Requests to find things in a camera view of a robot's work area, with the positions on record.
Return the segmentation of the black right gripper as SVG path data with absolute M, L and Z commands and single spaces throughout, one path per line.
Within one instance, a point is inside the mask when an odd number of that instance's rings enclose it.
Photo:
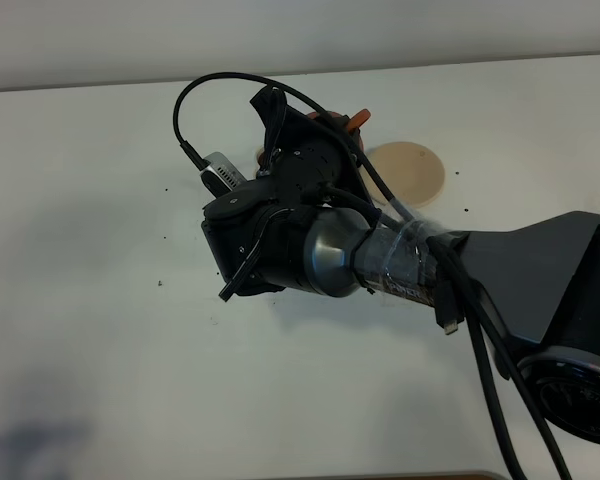
M 367 288 L 356 255 L 379 213 L 347 148 L 358 144 L 329 113 L 311 119 L 277 88 L 250 103 L 265 128 L 264 165 L 203 209 L 220 297 L 291 288 L 341 298 Z

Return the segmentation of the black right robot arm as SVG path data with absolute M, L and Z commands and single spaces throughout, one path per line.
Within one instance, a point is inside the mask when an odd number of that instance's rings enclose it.
M 453 329 L 482 308 L 499 373 L 520 376 L 543 417 L 600 444 L 600 216 L 569 212 L 508 232 L 446 231 L 374 206 L 344 118 L 305 115 L 267 86 L 257 175 L 214 189 L 202 228 L 220 295 L 367 288 L 433 308 Z

